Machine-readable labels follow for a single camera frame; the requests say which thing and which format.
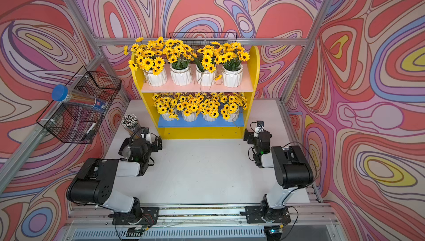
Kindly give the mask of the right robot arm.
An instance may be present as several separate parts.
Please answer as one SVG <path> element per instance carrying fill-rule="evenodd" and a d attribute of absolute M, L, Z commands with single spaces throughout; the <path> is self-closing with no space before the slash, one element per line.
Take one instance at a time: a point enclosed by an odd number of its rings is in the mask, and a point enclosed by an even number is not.
<path fill-rule="evenodd" d="M 260 169 L 273 169 L 277 183 L 258 206 L 246 206 L 241 215 L 246 217 L 248 224 L 285 226 L 291 222 L 287 202 L 296 190 L 311 185 L 315 177 L 300 146 L 272 147 L 271 138 L 272 134 L 266 130 L 246 130 L 244 133 L 243 140 L 252 146 L 249 159 Z"/>

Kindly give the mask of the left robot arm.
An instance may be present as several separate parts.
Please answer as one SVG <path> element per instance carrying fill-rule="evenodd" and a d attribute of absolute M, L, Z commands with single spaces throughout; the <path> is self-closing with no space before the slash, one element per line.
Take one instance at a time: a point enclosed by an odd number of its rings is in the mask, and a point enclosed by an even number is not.
<path fill-rule="evenodd" d="M 155 164 L 151 154 L 162 150 L 162 140 L 147 134 L 144 138 L 128 139 L 129 156 L 125 159 L 89 158 L 78 171 L 66 192 L 68 201 L 92 204 L 112 211 L 114 226 L 157 224 L 159 208 L 142 207 L 137 197 L 120 192 L 117 178 L 141 177 Z"/>

